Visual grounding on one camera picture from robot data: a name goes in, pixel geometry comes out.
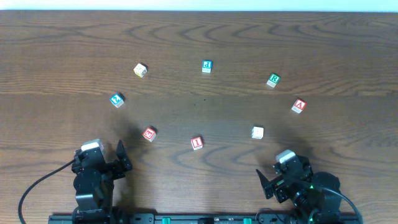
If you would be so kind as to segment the red I letter block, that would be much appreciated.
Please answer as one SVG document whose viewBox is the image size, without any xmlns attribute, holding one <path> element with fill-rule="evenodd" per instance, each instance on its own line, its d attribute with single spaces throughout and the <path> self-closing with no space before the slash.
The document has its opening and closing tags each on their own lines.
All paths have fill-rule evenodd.
<svg viewBox="0 0 398 224">
<path fill-rule="evenodd" d="M 191 145 L 194 151 L 203 147 L 203 140 L 200 136 L 191 139 Z"/>
</svg>

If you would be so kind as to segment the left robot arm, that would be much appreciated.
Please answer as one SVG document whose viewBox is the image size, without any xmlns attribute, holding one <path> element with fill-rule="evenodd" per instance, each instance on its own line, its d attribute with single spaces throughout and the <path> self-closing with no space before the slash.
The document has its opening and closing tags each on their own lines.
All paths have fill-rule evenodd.
<svg viewBox="0 0 398 224">
<path fill-rule="evenodd" d="M 114 181 L 132 169 L 122 141 L 118 141 L 116 155 L 116 160 L 106 162 L 100 139 L 75 151 L 72 172 L 76 174 L 73 186 L 78 208 L 72 215 L 73 223 L 129 223 L 128 216 L 113 206 Z"/>
</svg>

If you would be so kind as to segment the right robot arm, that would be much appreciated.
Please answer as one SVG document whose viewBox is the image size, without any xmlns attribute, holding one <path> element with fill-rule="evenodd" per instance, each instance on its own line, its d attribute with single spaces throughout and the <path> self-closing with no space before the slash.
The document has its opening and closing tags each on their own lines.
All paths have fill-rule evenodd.
<svg viewBox="0 0 398 224">
<path fill-rule="evenodd" d="M 275 214 L 275 219 L 282 223 L 343 222 L 339 178 L 327 172 L 314 173 L 307 157 L 289 150 L 275 159 L 275 179 L 269 180 L 260 170 L 256 171 L 267 199 L 275 197 L 279 203 L 290 200 L 294 206 L 290 215 Z"/>
</svg>

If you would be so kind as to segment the blue 2 number block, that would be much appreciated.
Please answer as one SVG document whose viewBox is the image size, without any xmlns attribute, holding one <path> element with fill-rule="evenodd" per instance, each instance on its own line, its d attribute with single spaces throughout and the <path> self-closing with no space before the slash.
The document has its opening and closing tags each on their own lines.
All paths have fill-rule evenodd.
<svg viewBox="0 0 398 224">
<path fill-rule="evenodd" d="M 124 104 L 124 98 L 120 93 L 115 93 L 109 100 L 116 108 Z"/>
</svg>

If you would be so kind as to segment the red A letter block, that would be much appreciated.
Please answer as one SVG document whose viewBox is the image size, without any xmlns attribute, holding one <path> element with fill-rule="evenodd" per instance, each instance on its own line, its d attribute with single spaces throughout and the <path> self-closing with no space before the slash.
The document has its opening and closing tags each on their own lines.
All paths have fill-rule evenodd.
<svg viewBox="0 0 398 224">
<path fill-rule="evenodd" d="M 291 110 L 300 114 L 306 107 L 307 103 L 303 101 L 302 99 L 297 99 L 295 103 L 293 104 Z"/>
</svg>

